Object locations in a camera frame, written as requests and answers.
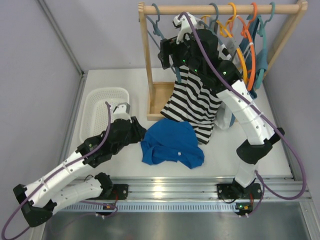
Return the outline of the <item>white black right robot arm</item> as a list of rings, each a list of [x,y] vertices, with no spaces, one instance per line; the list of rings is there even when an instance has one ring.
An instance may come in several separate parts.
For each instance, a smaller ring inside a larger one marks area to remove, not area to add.
[[[222,109],[227,109],[242,127],[246,140],[236,149],[240,163],[233,192],[238,198],[246,198],[252,192],[259,160],[284,131],[263,119],[228,49],[210,30],[186,33],[182,41],[164,38],[159,49],[162,67],[174,66],[180,74],[161,110],[165,118],[188,123],[201,144],[207,144],[214,127],[222,125]]]

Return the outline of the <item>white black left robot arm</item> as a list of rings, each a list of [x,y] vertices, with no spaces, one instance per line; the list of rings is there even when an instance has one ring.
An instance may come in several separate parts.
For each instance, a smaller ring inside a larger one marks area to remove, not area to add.
[[[100,134],[87,138],[59,166],[39,180],[13,189],[21,212],[31,228],[48,221],[60,210],[87,199],[106,200],[113,194],[110,176],[100,172],[69,186],[76,178],[109,161],[130,144],[143,140],[147,130],[136,117],[118,118]]]

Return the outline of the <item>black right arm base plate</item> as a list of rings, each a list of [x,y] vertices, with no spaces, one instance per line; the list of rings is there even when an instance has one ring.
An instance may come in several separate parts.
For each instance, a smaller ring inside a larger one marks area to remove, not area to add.
[[[252,183],[247,187],[242,187],[237,182],[219,183],[216,187],[218,199],[226,203],[233,203],[236,200],[258,200],[262,197],[262,188],[259,183]]]

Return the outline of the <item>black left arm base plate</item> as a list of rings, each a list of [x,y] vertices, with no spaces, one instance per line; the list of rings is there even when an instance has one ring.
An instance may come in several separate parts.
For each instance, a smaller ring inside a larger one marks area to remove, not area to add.
[[[109,195],[110,200],[126,200],[129,193],[128,184],[114,184]]]

